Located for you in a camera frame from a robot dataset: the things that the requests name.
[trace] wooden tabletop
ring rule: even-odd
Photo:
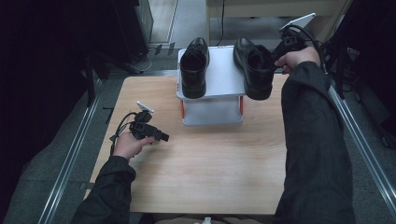
[[[131,159],[132,212],[273,214],[285,178],[280,93],[286,78],[275,75],[266,101],[244,97],[241,124],[205,127],[182,124],[176,76],[126,78],[91,182],[108,159],[109,137],[126,114],[140,112],[140,101],[155,110],[149,124],[170,138]]]

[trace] floor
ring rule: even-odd
[[[178,0],[176,14],[172,22],[173,28],[169,41],[163,43],[160,54],[150,53],[147,59],[134,66],[145,70],[144,76],[173,75],[177,70],[177,52],[186,48],[197,36],[205,36],[205,1]],[[221,45],[233,45],[240,37],[248,37],[257,44],[263,44],[273,49],[280,41],[277,28],[286,24],[289,18],[243,18],[224,20],[224,37]],[[212,29],[210,46],[219,43],[221,27],[219,19],[211,19]],[[171,43],[175,43],[175,50],[169,50]],[[117,68],[112,70],[109,80],[98,82],[96,89],[101,92],[98,96],[96,108],[90,116],[91,124],[84,130],[84,138],[78,143],[78,154],[73,161],[73,169],[66,175],[66,182],[61,190],[59,201],[55,202],[50,214],[44,214],[46,203],[59,173],[64,169],[64,161],[72,146],[76,144],[76,133],[79,124],[87,118],[90,110],[86,107],[87,96],[84,95],[77,103],[74,111],[65,121],[54,141],[26,166],[20,178],[20,183],[14,193],[4,223],[69,223],[71,216],[82,201],[87,182],[95,164],[95,158],[107,128],[107,120],[111,115],[122,81],[128,77],[124,71]],[[396,162],[394,150],[386,148],[381,137],[367,116],[364,108],[355,100],[354,92],[346,94],[346,100],[351,111],[359,123],[366,140],[389,178],[390,185],[396,183]],[[361,151],[350,134],[345,132],[346,144],[353,164],[354,174],[354,206],[357,223],[396,223],[384,201],[383,192],[378,190],[378,183],[373,179],[374,174],[367,168]],[[141,214],[131,214],[130,223],[137,223]]]

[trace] light wood surface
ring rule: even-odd
[[[302,17],[315,12],[309,23],[316,40],[325,42],[336,23],[347,12],[352,0],[227,0],[224,17]],[[206,40],[209,41],[210,18],[220,18],[222,1],[206,0]]]
[[[266,101],[244,97],[241,124],[206,127],[183,126],[176,76],[126,78],[91,182],[108,159],[108,138],[127,113],[139,112],[141,101],[155,110],[149,124],[170,138],[131,159],[132,212],[273,214],[285,177],[280,93],[286,78],[275,75]]]

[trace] black leather shoe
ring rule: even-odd
[[[245,93],[253,100],[266,100],[271,95],[275,66],[271,52],[241,38],[233,46],[233,62],[245,74]]]
[[[180,59],[180,73],[183,94],[197,99],[206,93],[205,72],[209,65],[209,49],[201,37],[191,41]]]

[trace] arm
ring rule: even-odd
[[[330,80],[315,60],[289,62],[288,68],[282,89],[286,178],[275,221],[355,223],[351,162]]]
[[[72,223],[129,223],[131,183],[136,176],[129,160],[153,140],[151,137],[136,140],[131,133],[119,137],[113,155],[102,167]]]

